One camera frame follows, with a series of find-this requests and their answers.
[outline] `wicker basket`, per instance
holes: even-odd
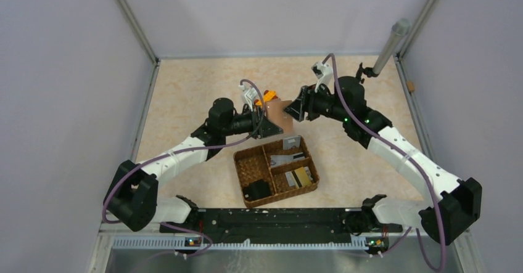
[[[253,208],[316,190],[319,182],[318,172],[307,150],[307,145],[303,137],[301,137],[300,140],[300,146],[294,149],[283,150],[283,140],[279,140],[270,142],[269,144],[259,145],[258,147],[241,150],[234,154],[234,165],[236,166],[236,172],[238,173],[238,180],[246,207]],[[293,161],[273,168],[270,167],[271,155],[291,155],[300,152],[305,154],[304,160]],[[312,184],[297,189],[289,186],[285,173],[303,166],[309,167],[313,179]],[[255,201],[246,200],[245,194],[243,194],[243,188],[259,179],[263,179],[269,183],[271,196]]]

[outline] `orange object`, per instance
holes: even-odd
[[[269,100],[273,100],[273,99],[277,99],[277,98],[278,98],[278,96],[276,95],[276,91],[274,91],[274,90],[266,90],[263,93],[263,101],[264,102],[268,102]],[[260,102],[260,100],[257,99],[257,100],[254,101],[254,104],[261,106],[262,102]]]

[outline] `gray floor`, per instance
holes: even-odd
[[[425,239],[430,260],[438,265],[439,245]],[[380,258],[357,258],[344,251],[209,251],[188,259],[163,255],[144,262],[158,250],[117,249],[106,273],[319,273],[319,272],[432,272],[419,251],[416,237],[408,237],[396,251]],[[454,245],[447,247],[444,272],[462,272]]]

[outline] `table top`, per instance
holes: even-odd
[[[353,76],[360,64],[372,66],[376,56],[337,57],[339,76]],[[190,135],[206,119],[212,102],[219,97],[242,107],[240,79],[252,80],[261,91],[274,90],[283,100],[294,100],[300,87],[316,83],[310,67],[323,57],[257,57],[162,60],[154,87],[137,161],[166,151]],[[367,105],[380,111],[414,146],[419,148],[410,111],[393,60],[377,78],[364,83]],[[312,122],[294,122],[295,134],[303,136],[320,182],[308,194],[261,207],[358,207],[376,194],[420,200],[418,191],[379,156],[368,152],[344,133],[342,124],[320,117]],[[227,143],[243,135],[227,138]],[[185,170],[160,189],[160,196],[183,195],[199,207],[245,207],[233,154],[236,151],[276,141],[283,135],[249,139]]]

